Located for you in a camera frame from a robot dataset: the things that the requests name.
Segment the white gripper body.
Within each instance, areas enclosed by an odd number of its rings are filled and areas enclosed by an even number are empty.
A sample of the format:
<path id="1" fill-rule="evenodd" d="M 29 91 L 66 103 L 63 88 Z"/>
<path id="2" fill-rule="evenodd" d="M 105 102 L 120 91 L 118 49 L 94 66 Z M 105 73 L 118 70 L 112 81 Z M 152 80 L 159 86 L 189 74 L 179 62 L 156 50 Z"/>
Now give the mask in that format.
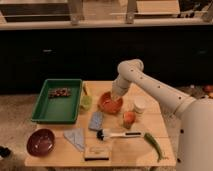
<path id="1" fill-rule="evenodd" d="M 125 80 L 116 79 L 112 84 L 111 97 L 113 101 L 117 101 L 123 97 L 129 90 L 129 83 Z"/>

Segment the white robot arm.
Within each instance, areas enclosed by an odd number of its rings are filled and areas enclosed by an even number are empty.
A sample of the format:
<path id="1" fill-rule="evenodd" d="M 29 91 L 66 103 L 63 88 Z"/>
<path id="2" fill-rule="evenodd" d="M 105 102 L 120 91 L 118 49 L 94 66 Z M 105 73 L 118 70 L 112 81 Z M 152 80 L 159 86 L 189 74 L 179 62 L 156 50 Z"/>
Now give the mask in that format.
<path id="1" fill-rule="evenodd" d="M 196 99 L 143 70 L 140 59 L 120 62 L 112 92 L 122 97 L 135 84 L 181 120 L 176 171 L 213 171 L 213 99 Z"/>

